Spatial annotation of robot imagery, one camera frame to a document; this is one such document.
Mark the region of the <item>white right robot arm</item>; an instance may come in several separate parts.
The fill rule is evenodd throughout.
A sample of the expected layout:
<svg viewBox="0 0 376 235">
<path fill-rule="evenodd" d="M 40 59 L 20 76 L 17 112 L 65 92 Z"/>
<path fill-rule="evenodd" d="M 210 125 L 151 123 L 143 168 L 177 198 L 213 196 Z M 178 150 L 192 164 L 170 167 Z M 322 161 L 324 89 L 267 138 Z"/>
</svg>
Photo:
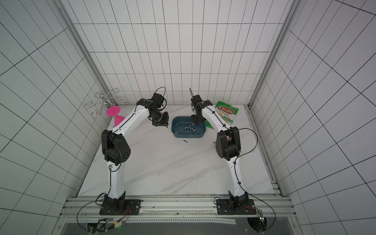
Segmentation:
<svg viewBox="0 0 376 235">
<path fill-rule="evenodd" d="M 209 122 L 217 132 L 215 149 L 218 156 L 227 164 L 230 180 L 229 203 L 233 210 L 238 210 L 249 201 L 248 194 L 241 188 L 240 167 L 236 158 L 240 156 L 240 131 L 232 127 L 219 115 L 209 100 L 202 100 L 200 95 L 193 95 L 191 106 L 194 114 L 192 121 L 195 125 Z"/>
</svg>

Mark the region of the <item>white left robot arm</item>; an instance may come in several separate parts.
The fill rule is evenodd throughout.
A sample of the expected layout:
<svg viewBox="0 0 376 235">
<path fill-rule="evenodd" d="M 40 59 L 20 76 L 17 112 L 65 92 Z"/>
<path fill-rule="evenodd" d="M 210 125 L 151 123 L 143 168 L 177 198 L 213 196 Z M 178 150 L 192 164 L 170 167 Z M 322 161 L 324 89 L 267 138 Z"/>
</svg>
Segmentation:
<svg viewBox="0 0 376 235">
<path fill-rule="evenodd" d="M 126 117 L 119 115 L 121 108 L 118 106 L 107 110 L 107 115 L 115 118 L 115 127 L 101 134 L 101 149 L 109 170 L 109 190 L 104 195 L 107 205 L 119 209 L 125 200 L 124 163 L 131 155 L 127 139 L 145 119 L 155 127 L 168 127 L 168 112 L 163 112 L 165 105 L 164 96 L 154 93 L 150 99 L 141 98 Z"/>
</svg>

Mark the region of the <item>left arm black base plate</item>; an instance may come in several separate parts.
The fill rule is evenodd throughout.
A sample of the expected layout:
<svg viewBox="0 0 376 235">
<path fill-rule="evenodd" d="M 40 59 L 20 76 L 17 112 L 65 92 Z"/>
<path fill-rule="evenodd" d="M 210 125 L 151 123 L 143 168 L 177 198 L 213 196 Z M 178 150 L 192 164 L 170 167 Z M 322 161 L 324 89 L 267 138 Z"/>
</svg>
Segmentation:
<svg viewBox="0 0 376 235">
<path fill-rule="evenodd" d="M 100 215 L 138 215 L 141 207 L 141 200 L 122 199 L 119 201 L 110 202 L 107 200 L 101 206 Z"/>
</svg>

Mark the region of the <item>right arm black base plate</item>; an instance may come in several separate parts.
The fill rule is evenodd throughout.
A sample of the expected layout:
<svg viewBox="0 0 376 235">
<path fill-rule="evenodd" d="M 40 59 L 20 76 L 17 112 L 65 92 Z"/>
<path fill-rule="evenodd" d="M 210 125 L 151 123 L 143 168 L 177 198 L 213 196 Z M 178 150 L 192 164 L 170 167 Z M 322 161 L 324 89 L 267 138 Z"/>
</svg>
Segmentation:
<svg viewBox="0 0 376 235">
<path fill-rule="evenodd" d="M 256 215 L 257 209 L 254 207 L 254 201 L 249 199 L 240 206 L 232 205 L 229 199 L 214 198 L 218 215 Z"/>
</svg>

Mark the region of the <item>dark teal plastic storage box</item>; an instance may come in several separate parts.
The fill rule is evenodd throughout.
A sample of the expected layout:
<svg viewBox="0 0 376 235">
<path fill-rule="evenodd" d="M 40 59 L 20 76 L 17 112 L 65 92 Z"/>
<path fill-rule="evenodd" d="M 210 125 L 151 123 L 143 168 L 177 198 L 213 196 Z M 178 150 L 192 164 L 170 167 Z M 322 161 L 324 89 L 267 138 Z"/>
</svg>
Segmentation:
<svg viewBox="0 0 376 235">
<path fill-rule="evenodd" d="M 191 117 L 178 116 L 172 120 L 171 132 L 175 138 L 201 138 L 206 133 L 206 125 L 195 125 Z"/>
</svg>

